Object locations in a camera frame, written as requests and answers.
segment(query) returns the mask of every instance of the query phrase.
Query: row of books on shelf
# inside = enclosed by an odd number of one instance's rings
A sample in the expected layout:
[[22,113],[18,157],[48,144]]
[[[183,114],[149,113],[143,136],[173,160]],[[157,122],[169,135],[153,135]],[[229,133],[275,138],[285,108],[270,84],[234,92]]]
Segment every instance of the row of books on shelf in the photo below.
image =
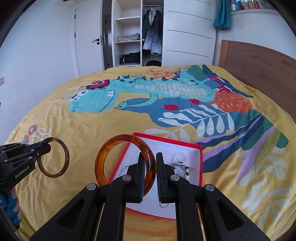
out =
[[232,11],[247,9],[275,10],[266,0],[231,0]]

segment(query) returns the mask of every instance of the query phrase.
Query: wardrobe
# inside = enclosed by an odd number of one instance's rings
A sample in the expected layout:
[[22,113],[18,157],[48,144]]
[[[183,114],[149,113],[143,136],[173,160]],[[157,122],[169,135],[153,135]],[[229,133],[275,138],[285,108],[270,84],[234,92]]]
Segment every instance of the wardrobe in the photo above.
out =
[[[146,12],[152,9],[159,10],[163,18],[162,49],[157,55],[147,55],[143,50],[147,46],[143,21]],[[150,60],[157,60],[167,67],[212,64],[216,10],[216,0],[112,0],[113,66],[146,66]],[[118,39],[131,35],[132,38]]]

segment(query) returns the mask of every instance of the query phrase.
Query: power outlet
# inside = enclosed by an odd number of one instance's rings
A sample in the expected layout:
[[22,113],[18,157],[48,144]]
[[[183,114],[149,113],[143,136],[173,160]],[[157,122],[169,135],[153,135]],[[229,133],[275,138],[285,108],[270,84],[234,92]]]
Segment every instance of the power outlet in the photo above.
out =
[[0,86],[4,84],[4,77],[0,79]]

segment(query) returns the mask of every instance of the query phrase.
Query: brown headboard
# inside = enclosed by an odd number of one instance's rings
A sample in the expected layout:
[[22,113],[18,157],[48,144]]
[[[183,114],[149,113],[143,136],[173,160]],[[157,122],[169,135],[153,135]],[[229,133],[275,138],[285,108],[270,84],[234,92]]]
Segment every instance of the brown headboard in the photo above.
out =
[[259,45],[222,40],[219,67],[267,95],[296,122],[296,60]]

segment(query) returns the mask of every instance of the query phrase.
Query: yellow bedspread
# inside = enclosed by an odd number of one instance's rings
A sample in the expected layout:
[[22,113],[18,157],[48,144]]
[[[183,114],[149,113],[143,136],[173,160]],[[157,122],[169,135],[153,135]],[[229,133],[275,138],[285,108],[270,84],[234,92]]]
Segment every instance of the yellow bedspread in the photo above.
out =
[[[20,230],[30,237],[96,183],[95,157],[105,141],[141,132],[203,145],[203,184],[217,186],[275,240],[296,218],[295,130],[271,99],[215,66],[118,67],[73,79],[33,108],[7,141],[53,136],[70,152],[62,177],[36,168],[17,185]],[[107,179],[123,147],[108,155]],[[52,144],[42,162],[56,173],[64,164],[62,148]],[[176,223],[127,210],[124,240],[176,240]]]

